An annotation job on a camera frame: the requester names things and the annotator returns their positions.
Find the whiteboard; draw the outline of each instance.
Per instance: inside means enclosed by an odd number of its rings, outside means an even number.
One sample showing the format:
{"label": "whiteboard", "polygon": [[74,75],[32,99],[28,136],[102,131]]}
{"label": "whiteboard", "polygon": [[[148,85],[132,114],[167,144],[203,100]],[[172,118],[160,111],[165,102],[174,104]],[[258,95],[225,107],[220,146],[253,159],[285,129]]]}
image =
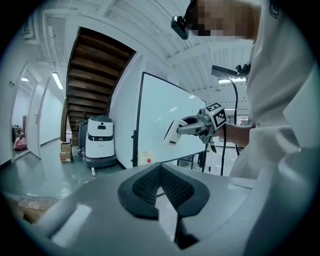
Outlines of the whiteboard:
{"label": "whiteboard", "polygon": [[206,102],[180,87],[143,72],[137,113],[137,150],[148,152],[152,162],[169,162],[206,149],[194,135],[182,135],[176,145],[164,143],[166,133],[176,119],[194,116]]}

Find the camera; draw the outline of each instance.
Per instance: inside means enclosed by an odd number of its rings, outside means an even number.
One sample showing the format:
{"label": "camera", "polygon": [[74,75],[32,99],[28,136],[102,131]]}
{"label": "camera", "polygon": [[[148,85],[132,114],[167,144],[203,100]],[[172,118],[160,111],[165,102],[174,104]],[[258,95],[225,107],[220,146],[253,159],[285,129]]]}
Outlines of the camera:
{"label": "camera", "polygon": [[187,28],[186,21],[182,16],[173,16],[171,20],[171,28],[181,37],[183,40],[187,40],[189,37],[189,29]]}

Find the white door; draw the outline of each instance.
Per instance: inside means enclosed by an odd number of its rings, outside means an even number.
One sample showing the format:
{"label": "white door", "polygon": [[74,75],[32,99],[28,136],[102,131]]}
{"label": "white door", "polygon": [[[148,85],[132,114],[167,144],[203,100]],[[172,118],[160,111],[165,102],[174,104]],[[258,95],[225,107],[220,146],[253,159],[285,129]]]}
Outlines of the white door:
{"label": "white door", "polygon": [[29,115],[27,120],[27,144],[28,149],[40,158],[40,121],[41,110],[44,103],[49,79],[39,82],[32,94]]}

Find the doorway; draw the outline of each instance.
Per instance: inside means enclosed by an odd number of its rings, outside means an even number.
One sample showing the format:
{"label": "doorway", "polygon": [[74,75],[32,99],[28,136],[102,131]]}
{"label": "doorway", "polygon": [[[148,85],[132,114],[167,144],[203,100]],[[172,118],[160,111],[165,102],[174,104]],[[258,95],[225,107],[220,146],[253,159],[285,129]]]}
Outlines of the doorway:
{"label": "doorway", "polygon": [[31,98],[36,85],[37,81],[26,70],[18,84],[12,113],[11,140],[14,159],[29,152],[27,122]]}

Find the ceiling beam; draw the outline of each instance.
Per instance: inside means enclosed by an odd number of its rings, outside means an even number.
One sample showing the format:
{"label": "ceiling beam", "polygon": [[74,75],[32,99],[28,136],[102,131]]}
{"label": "ceiling beam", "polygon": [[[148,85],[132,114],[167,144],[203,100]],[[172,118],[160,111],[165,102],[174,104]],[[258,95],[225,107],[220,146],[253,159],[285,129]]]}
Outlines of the ceiling beam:
{"label": "ceiling beam", "polygon": [[181,51],[169,58],[167,58],[166,62],[169,66],[179,64],[193,57],[208,53],[215,52],[226,48],[239,48],[239,47],[252,47],[252,42],[250,40],[237,40],[237,41],[229,41],[229,42],[204,42],[188,48],[184,51]]}
{"label": "ceiling beam", "polygon": [[115,3],[116,0],[104,0],[100,9],[98,10],[98,16],[105,16],[106,12],[109,11],[110,7]]}

